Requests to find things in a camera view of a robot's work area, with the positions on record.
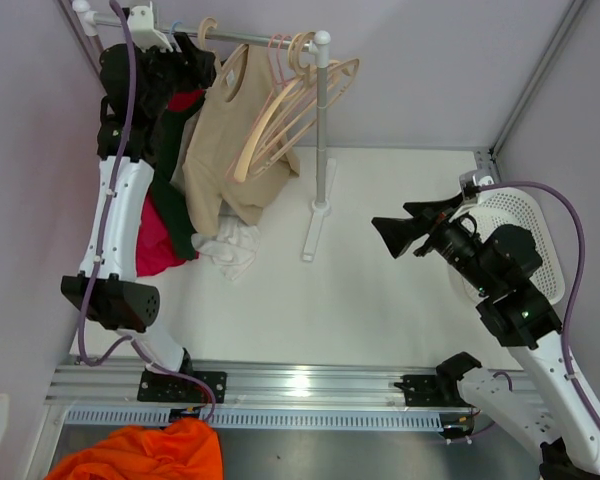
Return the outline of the beige t shirt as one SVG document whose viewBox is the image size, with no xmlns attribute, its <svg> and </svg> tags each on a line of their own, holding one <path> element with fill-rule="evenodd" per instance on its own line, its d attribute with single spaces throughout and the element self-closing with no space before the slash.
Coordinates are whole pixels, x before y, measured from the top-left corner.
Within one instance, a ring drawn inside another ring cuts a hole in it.
<svg viewBox="0 0 600 480">
<path fill-rule="evenodd" d="M 188 214 L 195 231 L 203 236 L 218 234 L 224 204 L 244 223 L 256 225 L 264 208 L 300 174 L 294 151 L 242 183 L 230 173 L 272 89 L 267 50 L 241 45 L 220 66 L 206 91 L 183 163 Z"/>
</svg>

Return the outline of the beige wooden hanger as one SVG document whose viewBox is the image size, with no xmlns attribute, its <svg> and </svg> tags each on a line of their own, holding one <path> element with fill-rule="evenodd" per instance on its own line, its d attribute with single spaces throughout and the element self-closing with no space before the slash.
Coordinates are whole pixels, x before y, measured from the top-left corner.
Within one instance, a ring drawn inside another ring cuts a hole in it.
<svg viewBox="0 0 600 480">
<path fill-rule="evenodd" d="M 247 41 L 235 33 L 222 33 L 217 29 L 218 22 L 213 17 L 204 18 L 197 28 L 196 38 L 199 48 L 203 52 L 210 53 L 212 56 L 212 66 L 216 73 L 221 71 L 221 60 L 217 52 L 210 49 L 207 45 L 208 40 L 220 41 L 226 43 L 246 44 Z"/>
</svg>

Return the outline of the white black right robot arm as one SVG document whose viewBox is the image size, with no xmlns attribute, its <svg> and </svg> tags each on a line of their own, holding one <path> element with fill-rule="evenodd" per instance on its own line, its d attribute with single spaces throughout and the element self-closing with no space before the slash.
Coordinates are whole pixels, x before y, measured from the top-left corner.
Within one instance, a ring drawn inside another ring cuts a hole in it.
<svg viewBox="0 0 600 480">
<path fill-rule="evenodd" d="M 422 239 L 415 256 L 439 254 L 478 292 L 482 324 L 522 367 L 545 409 L 521 400 L 466 352 L 437 366 L 436 395 L 485 413 L 535 457 L 541 478 L 600 479 L 600 403 L 563 345 L 566 323 L 531 280 L 543 264 L 533 234 L 504 224 L 482 237 L 463 202 L 462 195 L 408 202 L 409 218 L 371 223 L 393 257 Z"/>
</svg>

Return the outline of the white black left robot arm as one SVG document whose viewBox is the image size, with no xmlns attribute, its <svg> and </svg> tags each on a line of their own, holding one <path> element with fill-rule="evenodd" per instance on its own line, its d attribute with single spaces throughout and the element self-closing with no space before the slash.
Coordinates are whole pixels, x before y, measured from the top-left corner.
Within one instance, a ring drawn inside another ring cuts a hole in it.
<svg viewBox="0 0 600 480">
<path fill-rule="evenodd" d="M 194 228 L 172 184 L 184 127 L 202 107 L 216 76 L 210 53 L 196 46 L 141 50 L 117 44 L 99 57 L 99 193 L 77 274 L 61 292 L 79 312 L 79 358 L 101 365 L 114 351 L 87 350 L 90 323 L 128 343 L 174 401 L 189 398 L 195 376 L 186 348 L 159 318 L 161 297 L 140 278 L 195 259 Z"/>
</svg>

